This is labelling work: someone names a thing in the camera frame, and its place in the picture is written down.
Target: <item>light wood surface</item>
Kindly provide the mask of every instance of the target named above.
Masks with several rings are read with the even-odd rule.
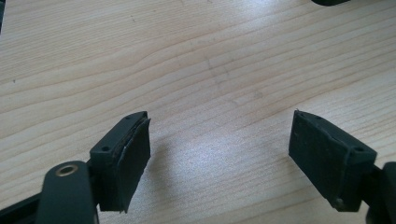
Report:
[[[364,223],[288,156],[296,108],[396,161],[393,0],[12,0],[0,74],[0,208],[142,110],[152,157],[101,223]]]

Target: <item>black clamp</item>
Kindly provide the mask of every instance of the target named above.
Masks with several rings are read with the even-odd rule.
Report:
[[[367,223],[396,223],[396,162],[381,170],[376,152],[319,116],[295,111],[289,155],[339,212],[369,206]]]
[[[147,112],[123,118],[90,151],[87,162],[50,169],[41,193],[0,211],[0,223],[99,223],[101,211],[127,212],[149,161]]]

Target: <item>screw hole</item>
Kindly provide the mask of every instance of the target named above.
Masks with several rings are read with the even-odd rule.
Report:
[[[66,165],[66,166],[63,166],[63,167],[59,168],[59,169],[56,171],[56,175],[57,175],[57,176],[71,175],[71,174],[73,174],[76,170],[78,170],[78,166],[76,166],[75,164]]]

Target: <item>black plastic part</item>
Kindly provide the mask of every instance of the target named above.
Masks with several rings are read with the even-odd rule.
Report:
[[[360,196],[370,206],[366,222],[372,224],[390,224],[389,214],[381,192],[383,171],[374,166],[373,171],[361,181]]]
[[[373,170],[374,150],[326,119],[297,110],[289,154],[332,207],[359,210],[360,183]]]
[[[396,223],[396,162],[387,162],[382,169],[380,192],[391,223]]]
[[[90,151],[95,199],[101,211],[128,211],[150,158],[147,112],[123,118]]]
[[[40,194],[36,194],[1,210],[0,223],[33,224],[39,200]]]
[[[35,224],[50,223],[99,223],[85,162],[65,162],[47,172]]]
[[[1,27],[3,23],[3,15],[5,8],[6,8],[6,0],[0,0],[0,34],[1,34]]]
[[[345,3],[349,0],[312,0],[312,1],[321,6],[332,7],[341,3]]]

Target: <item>wood grain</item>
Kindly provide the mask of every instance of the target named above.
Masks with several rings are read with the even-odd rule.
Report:
[[[7,1],[0,207],[86,161],[147,110],[152,157],[128,214],[101,223],[364,223],[288,156],[292,112],[396,161],[396,2]]]

